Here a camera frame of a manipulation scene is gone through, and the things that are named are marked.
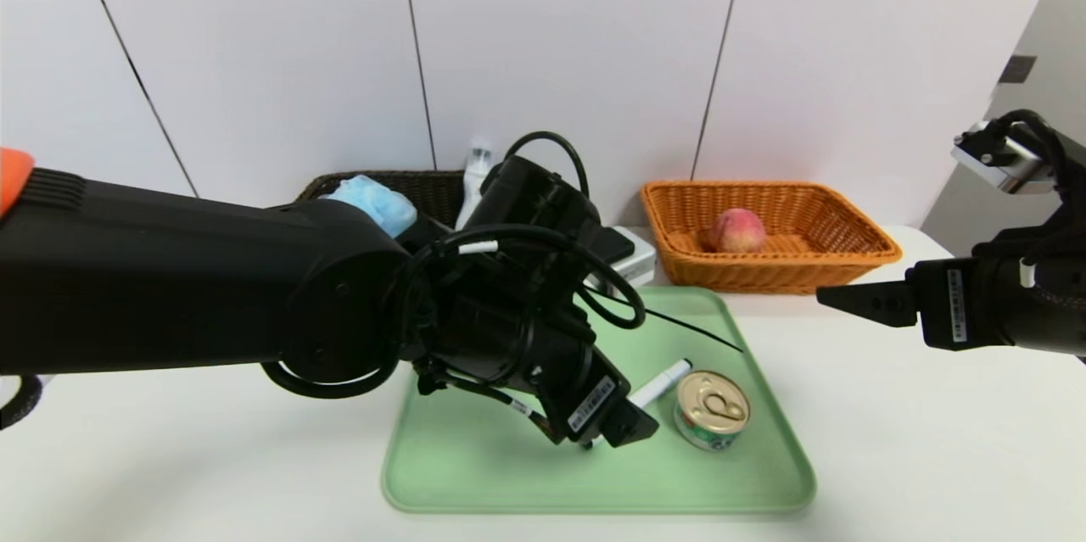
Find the can label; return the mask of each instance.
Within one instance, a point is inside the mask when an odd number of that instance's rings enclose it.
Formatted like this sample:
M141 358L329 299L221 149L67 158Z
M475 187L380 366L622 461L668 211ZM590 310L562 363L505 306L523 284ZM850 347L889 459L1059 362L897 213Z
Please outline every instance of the can label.
M675 403L674 417L675 426L679 427L683 437L694 446L705 451L724 451L740 437L738 432L717 433L698 426L683 413L682 405L678 403Z

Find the orange cap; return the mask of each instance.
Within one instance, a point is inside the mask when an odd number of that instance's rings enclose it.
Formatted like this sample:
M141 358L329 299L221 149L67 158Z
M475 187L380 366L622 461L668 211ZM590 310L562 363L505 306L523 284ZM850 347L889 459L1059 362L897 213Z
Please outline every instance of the orange cap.
M15 204L34 169L34 159L27 152L0 148L0 217Z

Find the blue cloth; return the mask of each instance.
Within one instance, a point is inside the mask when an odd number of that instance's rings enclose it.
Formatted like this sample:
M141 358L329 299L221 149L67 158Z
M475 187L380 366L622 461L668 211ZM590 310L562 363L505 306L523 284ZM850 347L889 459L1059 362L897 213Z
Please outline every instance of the blue cloth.
M321 198L358 207L393 238L407 230L418 217L415 205L407 197L389 190L364 175L344 179L336 191Z

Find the marker pen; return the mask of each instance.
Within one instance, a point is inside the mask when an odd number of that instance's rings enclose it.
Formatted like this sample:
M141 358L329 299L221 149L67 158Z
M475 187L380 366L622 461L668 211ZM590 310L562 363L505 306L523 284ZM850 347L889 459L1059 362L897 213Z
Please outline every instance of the marker pen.
M637 391L632 392L627 400L629 400L637 408L644 408L645 406L652 404L654 400L664 395L664 392L674 387L674 385L679 382L679 379L685 377L686 373L690 373L694 365L690 363L690 360L682 358L671 365L671 367L667 370L659 373L659 375L654 377L647 383L637 388ZM589 446L585 446L585 449L593 449L593 446L596 446L603 441L604 437L597 436L592 439L592 443Z

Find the black device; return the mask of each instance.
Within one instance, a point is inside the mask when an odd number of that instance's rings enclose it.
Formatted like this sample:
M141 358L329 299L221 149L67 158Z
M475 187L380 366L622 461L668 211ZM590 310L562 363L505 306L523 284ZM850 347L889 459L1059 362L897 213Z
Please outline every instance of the black device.
M536 139L570 152L580 191L515 154ZM644 320L589 249L599 230L576 151L547 133L510 148L464 230L424 217L400 241L337 201L258 210L36 168L0 217L0 375L261 363L288 391L333 399L407 361L422 393L525 392L553 442L619 446L658 425L626 400L573 302L623 328ZM590 273L620 288L630 317L595 301ZM0 421L13 408L25 400Z
M615 264L617 261L632 256L634 245L633 241L627 239L621 232L607 227L596 235L589 249L599 256L599 260L607 264Z
M933 348L1086 356L1086 149L1028 110L977 125L955 147L960 163L999 190L1055 189L1061 206L1041 226L978 243L970 257L921 262L902 281L819 288L819 302L894 327L915 325L919 314Z

